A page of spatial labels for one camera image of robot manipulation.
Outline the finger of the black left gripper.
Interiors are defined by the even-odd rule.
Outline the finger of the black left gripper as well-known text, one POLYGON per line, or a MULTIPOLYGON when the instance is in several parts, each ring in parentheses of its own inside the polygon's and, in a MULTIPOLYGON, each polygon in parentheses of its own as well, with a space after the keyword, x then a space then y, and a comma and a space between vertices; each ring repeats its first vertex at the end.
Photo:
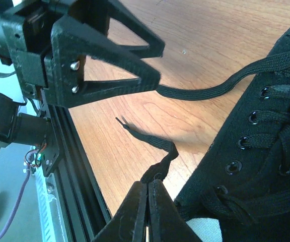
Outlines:
POLYGON ((147 43, 121 47, 138 57, 163 56, 164 41, 120 1, 75 1, 71 4, 68 14, 104 36, 108 36, 110 20, 114 19, 147 43))

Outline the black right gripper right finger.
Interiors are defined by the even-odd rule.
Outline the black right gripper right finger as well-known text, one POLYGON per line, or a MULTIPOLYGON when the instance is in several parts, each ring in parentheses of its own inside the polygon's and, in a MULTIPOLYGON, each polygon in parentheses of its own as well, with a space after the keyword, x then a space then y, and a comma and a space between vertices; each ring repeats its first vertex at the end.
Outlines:
POLYGON ((150 241, 201 241, 178 213, 161 180, 148 185, 150 241))

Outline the black canvas sneaker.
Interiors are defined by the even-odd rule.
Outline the black canvas sneaker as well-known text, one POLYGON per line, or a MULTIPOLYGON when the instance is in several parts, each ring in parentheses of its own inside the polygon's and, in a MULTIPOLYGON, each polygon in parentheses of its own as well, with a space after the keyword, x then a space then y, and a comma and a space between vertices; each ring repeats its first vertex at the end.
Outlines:
POLYGON ((175 199, 202 241, 290 241, 290 28, 175 199))

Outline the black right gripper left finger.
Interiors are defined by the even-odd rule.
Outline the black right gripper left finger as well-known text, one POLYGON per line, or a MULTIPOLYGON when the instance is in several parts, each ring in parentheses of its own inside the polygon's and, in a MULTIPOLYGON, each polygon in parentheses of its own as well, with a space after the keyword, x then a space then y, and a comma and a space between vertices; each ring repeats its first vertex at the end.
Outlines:
POLYGON ((147 186, 134 182, 116 214, 93 241, 145 241, 147 198, 147 186))

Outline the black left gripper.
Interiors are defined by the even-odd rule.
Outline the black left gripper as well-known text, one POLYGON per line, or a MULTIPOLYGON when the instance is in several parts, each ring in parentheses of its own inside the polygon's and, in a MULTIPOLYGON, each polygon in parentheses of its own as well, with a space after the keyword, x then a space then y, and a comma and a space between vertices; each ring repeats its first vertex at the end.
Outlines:
POLYGON ((48 104, 72 108, 157 88, 159 71, 97 30, 63 16, 68 10, 69 1, 22 1, 2 14, 24 96, 38 99, 47 87, 48 104), (44 58, 50 49, 53 77, 47 83, 44 58))

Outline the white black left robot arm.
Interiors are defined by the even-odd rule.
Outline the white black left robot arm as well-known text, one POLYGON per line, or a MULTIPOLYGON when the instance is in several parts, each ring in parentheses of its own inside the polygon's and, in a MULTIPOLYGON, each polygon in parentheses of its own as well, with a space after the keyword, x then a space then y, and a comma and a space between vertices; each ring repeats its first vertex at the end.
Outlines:
POLYGON ((13 66, 39 116, 0 93, 0 147, 37 146, 43 173, 61 159, 52 107, 72 108, 155 90, 160 73, 144 62, 164 41, 120 1, 0 1, 0 61, 13 66))

